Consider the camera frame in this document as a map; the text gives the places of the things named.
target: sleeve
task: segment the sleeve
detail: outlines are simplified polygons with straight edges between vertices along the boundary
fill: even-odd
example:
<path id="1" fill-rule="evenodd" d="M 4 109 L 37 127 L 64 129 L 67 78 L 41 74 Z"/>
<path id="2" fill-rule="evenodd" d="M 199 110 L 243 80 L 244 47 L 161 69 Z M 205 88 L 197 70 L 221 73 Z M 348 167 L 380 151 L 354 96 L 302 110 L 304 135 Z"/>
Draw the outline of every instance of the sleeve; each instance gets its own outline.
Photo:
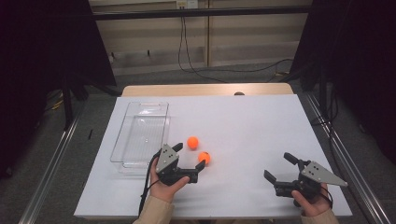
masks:
<path id="1" fill-rule="evenodd" d="M 140 218 L 134 224 L 168 224 L 172 218 L 173 210 L 172 204 L 148 196 Z"/>
<path id="2" fill-rule="evenodd" d="M 301 216 L 301 220 L 303 221 L 303 224 L 338 224 L 338 220 L 332 212 L 332 209 L 329 209 L 315 217 Z"/>

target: transparent plastic bin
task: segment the transparent plastic bin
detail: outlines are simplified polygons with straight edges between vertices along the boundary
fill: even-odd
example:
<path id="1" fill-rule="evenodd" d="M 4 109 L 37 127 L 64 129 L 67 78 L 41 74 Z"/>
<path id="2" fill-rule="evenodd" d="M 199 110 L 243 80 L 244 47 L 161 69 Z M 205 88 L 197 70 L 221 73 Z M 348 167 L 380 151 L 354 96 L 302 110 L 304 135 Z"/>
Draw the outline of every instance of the transparent plastic bin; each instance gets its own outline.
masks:
<path id="1" fill-rule="evenodd" d="M 152 156 L 166 144 L 169 130 L 168 103 L 131 102 L 111 155 L 119 172 L 146 176 Z"/>

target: human hand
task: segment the human hand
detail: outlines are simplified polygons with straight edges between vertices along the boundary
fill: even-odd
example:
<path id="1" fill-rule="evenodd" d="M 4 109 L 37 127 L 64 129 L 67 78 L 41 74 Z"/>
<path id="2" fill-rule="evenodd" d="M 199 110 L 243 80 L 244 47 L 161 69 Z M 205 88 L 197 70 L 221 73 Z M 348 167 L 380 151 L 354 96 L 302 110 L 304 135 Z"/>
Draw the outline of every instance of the human hand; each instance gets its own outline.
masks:
<path id="1" fill-rule="evenodd" d="M 150 195 L 171 203 L 174 199 L 175 193 L 189 183 L 190 178 L 188 176 L 184 176 L 172 186 L 167 186 L 163 182 L 159 181 L 159 177 L 155 171 L 157 163 L 158 158 L 154 160 L 150 168 L 150 184 L 154 183 L 150 188 Z"/>
<path id="2" fill-rule="evenodd" d="M 327 192 L 327 184 L 322 183 L 321 186 L 322 189 L 320 190 L 320 193 L 323 194 L 325 197 L 329 197 Z M 326 212 L 330 208 L 329 202 L 327 202 L 323 197 L 316 196 L 314 199 L 308 201 L 297 190 L 292 191 L 291 195 L 293 196 L 295 201 L 299 203 L 300 206 L 304 209 L 303 216 L 315 217 Z"/>

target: white tabletop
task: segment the white tabletop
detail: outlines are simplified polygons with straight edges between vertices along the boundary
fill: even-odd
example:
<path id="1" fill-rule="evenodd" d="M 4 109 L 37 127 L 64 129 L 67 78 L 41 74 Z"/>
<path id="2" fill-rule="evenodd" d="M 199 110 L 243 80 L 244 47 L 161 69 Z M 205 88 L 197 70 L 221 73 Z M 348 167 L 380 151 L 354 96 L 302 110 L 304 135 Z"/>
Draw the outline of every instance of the white tabletop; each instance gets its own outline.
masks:
<path id="1" fill-rule="evenodd" d="M 198 183 L 177 193 L 174 218 L 297 217 L 300 209 L 293 199 L 276 197 L 263 171 L 278 181 L 297 179 L 298 168 L 283 159 L 285 152 L 332 170 L 297 95 L 121 97 L 79 200 L 77 217 L 137 216 L 144 178 L 120 174 L 110 162 L 130 102 L 169 103 L 168 144 L 185 144 L 178 152 L 180 168 L 193 168 L 202 151 L 211 155 Z M 186 145 L 191 135 L 200 140 L 195 151 Z M 329 191 L 334 213 L 351 216 L 340 188 L 329 186 Z"/>

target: orange ball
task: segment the orange ball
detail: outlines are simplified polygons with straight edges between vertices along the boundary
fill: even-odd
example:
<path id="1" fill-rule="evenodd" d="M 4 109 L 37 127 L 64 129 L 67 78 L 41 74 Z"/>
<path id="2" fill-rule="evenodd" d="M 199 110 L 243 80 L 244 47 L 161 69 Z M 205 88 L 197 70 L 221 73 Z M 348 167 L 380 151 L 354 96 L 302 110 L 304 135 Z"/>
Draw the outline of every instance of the orange ball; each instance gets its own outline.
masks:
<path id="1" fill-rule="evenodd" d="M 208 164 L 210 162 L 210 155 L 207 152 L 201 152 L 198 156 L 198 161 L 201 162 L 205 160 L 205 164 Z"/>
<path id="2" fill-rule="evenodd" d="M 198 147 L 198 138 L 195 136 L 189 137 L 187 140 L 187 146 L 191 149 L 196 149 Z"/>

